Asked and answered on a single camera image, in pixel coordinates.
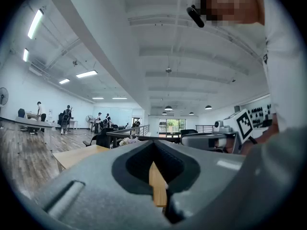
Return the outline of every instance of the person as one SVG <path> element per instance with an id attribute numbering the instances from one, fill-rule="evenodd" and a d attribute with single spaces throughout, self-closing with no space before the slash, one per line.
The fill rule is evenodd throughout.
<path id="1" fill-rule="evenodd" d="M 130 129 L 131 128 L 131 125 L 129 123 L 127 123 L 125 129 Z"/>
<path id="2" fill-rule="evenodd" d="M 31 117 L 28 117 L 28 119 L 37 121 L 35 118 L 31 118 Z M 30 135 L 37 135 L 38 130 L 39 128 L 28 127 L 28 132 L 30 133 Z"/>
<path id="3" fill-rule="evenodd" d="M 100 125 L 100 129 L 103 128 L 103 123 L 101 122 L 101 117 L 100 117 L 101 113 L 98 113 L 98 116 L 95 119 L 95 130 L 94 130 L 94 134 L 98 134 L 98 127 Z"/>
<path id="4" fill-rule="evenodd" d="M 45 106 L 44 106 L 41 102 L 38 102 L 38 103 L 37 103 L 37 106 L 38 106 L 37 116 L 40 115 L 41 121 L 44 122 L 45 119 L 46 119 L 46 110 L 45 110 Z M 41 128 L 40 131 L 41 131 L 41 132 L 45 132 L 45 129 L 44 129 L 44 128 Z"/>
<path id="5" fill-rule="evenodd" d="M 69 125 L 70 119 L 71 119 L 71 106 L 67 105 L 67 108 L 63 111 L 63 120 L 62 120 L 62 129 L 61 129 L 61 135 L 63 135 L 63 131 L 65 133 L 65 130 L 67 129 L 67 126 Z"/>
<path id="6" fill-rule="evenodd" d="M 106 123 L 107 123 L 108 128 L 110 128 L 110 124 L 113 124 L 111 122 L 111 117 L 110 117 L 109 113 L 106 114 Z"/>
<path id="7" fill-rule="evenodd" d="M 259 138 L 265 143 L 271 136 L 287 128 L 302 128 L 307 124 L 306 50 L 297 35 L 291 17 L 278 0 L 198 0 L 202 20 L 215 23 L 260 23 L 265 27 L 266 52 L 263 67 L 272 100 L 272 125 Z M 227 139 L 226 149 L 232 152 L 233 139 Z M 242 154 L 252 147 L 245 142 Z"/>

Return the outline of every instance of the electric fan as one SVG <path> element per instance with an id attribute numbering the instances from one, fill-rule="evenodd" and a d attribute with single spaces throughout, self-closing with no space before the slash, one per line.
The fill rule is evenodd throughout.
<path id="1" fill-rule="evenodd" d="M 94 120 L 94 117 L 92 115 L 88 115 L 86 116 L 85 120 L 88 123 L 88 129 L 90 129 L 90 123 L 92 120 Z"/>

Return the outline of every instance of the cable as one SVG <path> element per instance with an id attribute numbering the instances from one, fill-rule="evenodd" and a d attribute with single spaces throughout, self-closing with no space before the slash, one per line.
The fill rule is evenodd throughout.
<path id="1" fill-rule="evenodd" d="M 253 144 L 258 144 L 258 142 L 253 138 L 253 137 L 249 137 L 248 138 Z"/>

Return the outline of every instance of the railing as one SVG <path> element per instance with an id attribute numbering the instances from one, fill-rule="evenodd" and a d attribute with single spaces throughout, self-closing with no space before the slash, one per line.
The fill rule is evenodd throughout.
<path id="1" fill-rule="evenodd" d="M 167 140 L 170 142 L 180 142 L 180 138 L 171 138 L 171 137 L 149 137 L 146 136 L 146 134 L 149 132 L 149 125 L 130 128 L 130 129 L 123 129 L 123 130 L 117 130 L 113 132 L 107 132 L 108 137 L 108 144 L 110 146 L 111 141 L 113 140 L 113 148 L 117 147 L 118 139 L 124 139 L 126 137 L 132 136 L 132 138 L 138 138 L 140 141 L 143 140 Z"/>
<path id="2" fill-rule="evenodd" d="M 198 133 L 212 133 L 214 125 L 196 125 Z"/>

